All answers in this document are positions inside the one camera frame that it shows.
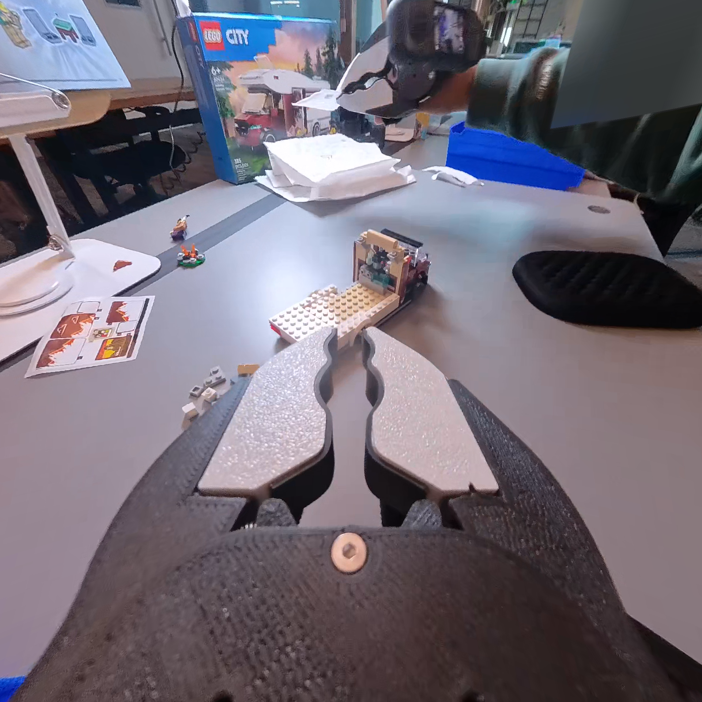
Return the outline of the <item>torn white paper strip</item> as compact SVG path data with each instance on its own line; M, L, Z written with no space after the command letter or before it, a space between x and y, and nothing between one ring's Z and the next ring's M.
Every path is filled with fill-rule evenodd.
M424 168L423 172L431 174L431 179L434 181L446 182L459 188L484 186L482 180L464 171L459 171L448 166L430 166Z

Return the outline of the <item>wooden background table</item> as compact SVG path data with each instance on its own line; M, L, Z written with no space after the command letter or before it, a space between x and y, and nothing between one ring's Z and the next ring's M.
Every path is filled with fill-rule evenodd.
M180 79L175 77L135 79L128 88L68 91L66 95L72 108L68 118L60 121L61 128L92 124L119 108L195 100L193 88L188 83L180 88Z

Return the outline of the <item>printed sticker sheet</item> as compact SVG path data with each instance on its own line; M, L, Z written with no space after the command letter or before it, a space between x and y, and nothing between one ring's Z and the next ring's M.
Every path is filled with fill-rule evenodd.
M71 303L40 339L25 378L134 360L153 310L153 295Z

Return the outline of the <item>person's green sweatshirt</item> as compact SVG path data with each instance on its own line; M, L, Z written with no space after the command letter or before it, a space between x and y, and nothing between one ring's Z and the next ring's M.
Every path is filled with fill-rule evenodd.
M701 205L701 106L551 128L543 145L595 176L664 204Z

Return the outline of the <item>person's right forearm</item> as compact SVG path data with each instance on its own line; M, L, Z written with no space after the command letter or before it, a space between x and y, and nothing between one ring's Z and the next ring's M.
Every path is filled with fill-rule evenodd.
M465 125L535 145L583 168L575 128L551 127L570 50L546 47L519 60L481 60Z

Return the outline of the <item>colourful toy set box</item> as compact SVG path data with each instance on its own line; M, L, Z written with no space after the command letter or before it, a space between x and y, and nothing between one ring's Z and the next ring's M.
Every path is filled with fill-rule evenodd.
M266 143L340 131L337 110L292 106L339 82L333 20L191 12L175 26L218 179L263 175Z

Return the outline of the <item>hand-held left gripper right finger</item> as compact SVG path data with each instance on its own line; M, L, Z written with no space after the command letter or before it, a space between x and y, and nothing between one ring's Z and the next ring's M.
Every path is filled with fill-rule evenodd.
M363 333L366 449L386 470L429 498L499 487L448 378L416 350L377 328Z

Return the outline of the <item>grey desk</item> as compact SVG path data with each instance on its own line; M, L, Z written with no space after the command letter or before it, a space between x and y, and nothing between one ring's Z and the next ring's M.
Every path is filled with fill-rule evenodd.
M460 381L546 464L594 536L632 618L701 662L701 332L575 327L514 283L532 250L658 251L627 202L499 182L457 188L422 169L446 138L397 151L417 182L298 206L215 181L74 238L157 256L137 359L24 377L1 365L1 676L27 674L63 621L131 489L182 432L190 388L281 349L271 314L350 280L352 239L423 241L429 288L382 326ZM176 221L189 215L183 241ZM180 246L206 256L179 268Z

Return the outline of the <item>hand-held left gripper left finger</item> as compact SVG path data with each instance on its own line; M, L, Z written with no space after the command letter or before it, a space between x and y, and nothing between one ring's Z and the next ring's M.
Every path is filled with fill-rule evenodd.
M328 402L336 329L323 327L252 376L198 483L201 494L283 494L308 470L333 471Z

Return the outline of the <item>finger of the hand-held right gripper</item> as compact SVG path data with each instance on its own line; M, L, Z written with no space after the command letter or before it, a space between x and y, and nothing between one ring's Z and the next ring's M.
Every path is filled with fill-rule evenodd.
M346 73L343 75L336 96L340 109L356 114L380 118L398 118L399 107L395 101L395 82L397 73L384 76L368 75L360 82L361 76Z
M392 68L388 37L369 40L346 69L341 79L341 93L365 91L379 79L387 78Z

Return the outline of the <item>small white printed paper bag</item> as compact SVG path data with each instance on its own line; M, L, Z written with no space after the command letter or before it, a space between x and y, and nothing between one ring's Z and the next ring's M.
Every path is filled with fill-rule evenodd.
M339 93L332 89L321 89L320 91L312 92L308 96L292 103L293 107L304 109L322 110L333 112L340 105L338 102Z

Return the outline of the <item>toy brick camper van model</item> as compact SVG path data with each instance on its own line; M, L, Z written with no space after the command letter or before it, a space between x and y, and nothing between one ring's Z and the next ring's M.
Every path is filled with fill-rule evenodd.
M351 346L364 329L380 326L422 294L431 266L423 246L389 229L364 231L354 241L353 283L311 292L270 317L270 328L294 344L330 327L338 348Z

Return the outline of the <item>light printed booklet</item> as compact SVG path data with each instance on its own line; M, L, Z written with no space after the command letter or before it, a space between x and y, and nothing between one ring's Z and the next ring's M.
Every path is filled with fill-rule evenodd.
M83 1L1 2L1 91L130 88Z

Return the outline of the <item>person's right hand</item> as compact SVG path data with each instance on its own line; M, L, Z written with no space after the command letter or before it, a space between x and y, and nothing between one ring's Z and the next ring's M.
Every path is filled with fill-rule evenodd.
M436 115L465 112L469 106L477 70L478 65L475 65L461 74L449 75L439 90L421 104L420 110Z

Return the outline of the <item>white desk stand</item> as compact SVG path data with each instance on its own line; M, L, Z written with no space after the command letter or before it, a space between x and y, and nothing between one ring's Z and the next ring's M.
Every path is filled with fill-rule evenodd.
M1 136L8 139L44 215L48 246L1 265L1 361L33 346L70 303L122 294L158 273L160 259L98 241L72 243L28 140L68 118L71 102L53 88L1 92ZM113 272L116 260L133 265Z

